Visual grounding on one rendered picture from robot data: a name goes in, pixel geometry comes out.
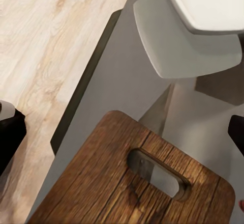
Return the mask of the cutting board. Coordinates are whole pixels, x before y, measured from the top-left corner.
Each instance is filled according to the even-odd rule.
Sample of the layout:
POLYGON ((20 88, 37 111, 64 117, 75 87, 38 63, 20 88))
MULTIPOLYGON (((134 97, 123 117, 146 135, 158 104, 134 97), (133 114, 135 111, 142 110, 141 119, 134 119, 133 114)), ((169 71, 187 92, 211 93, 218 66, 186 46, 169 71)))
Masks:
POLYGON ((122 111, 104 115, 26 224, 229 224, 235 190, 122 111), (175 200, 133 172, 140 150, 185 182, 175 200))

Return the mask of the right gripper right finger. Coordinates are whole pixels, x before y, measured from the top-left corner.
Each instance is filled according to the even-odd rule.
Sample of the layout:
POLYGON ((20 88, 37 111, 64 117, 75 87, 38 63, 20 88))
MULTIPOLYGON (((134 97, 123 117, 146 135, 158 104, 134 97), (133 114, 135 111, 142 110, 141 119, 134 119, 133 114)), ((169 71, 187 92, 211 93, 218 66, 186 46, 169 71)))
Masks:
POLYGON ((244 156, 244 117, 232 115, 228 134, 244 156))

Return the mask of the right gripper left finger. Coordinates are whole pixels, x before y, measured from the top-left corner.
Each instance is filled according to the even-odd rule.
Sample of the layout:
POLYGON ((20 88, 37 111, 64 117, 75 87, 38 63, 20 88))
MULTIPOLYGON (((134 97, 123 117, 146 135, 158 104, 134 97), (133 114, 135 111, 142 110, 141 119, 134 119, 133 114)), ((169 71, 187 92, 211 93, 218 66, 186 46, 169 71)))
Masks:
POLYGON ((26 136, 22 115, 0 121, 0 176, 26 136))

